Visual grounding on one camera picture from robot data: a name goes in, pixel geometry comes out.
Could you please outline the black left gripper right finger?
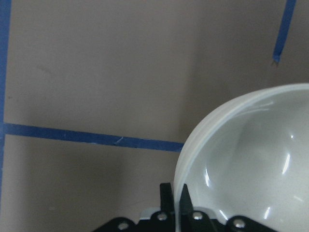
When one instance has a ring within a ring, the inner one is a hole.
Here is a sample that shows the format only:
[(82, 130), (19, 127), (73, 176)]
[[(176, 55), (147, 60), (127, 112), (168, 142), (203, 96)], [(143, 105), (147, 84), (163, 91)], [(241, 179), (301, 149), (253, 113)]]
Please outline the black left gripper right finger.
[(188, 215), (192, 213), (194, 210), (191, 197), (189, 194), (188, 186), (186, 184), (183, 185), (183, 189), (182, 189), (181, 197), (179, 201), (179, 208), (180, 208), (181, 215)]

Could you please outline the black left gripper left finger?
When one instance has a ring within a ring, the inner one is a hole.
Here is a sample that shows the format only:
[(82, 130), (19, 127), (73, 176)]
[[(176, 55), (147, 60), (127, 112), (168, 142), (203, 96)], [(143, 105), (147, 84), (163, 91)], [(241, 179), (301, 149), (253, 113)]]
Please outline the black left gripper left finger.
[(169, 214), (174, 213), (174, 198), (171, 183), (160, 184), (160, 209)]

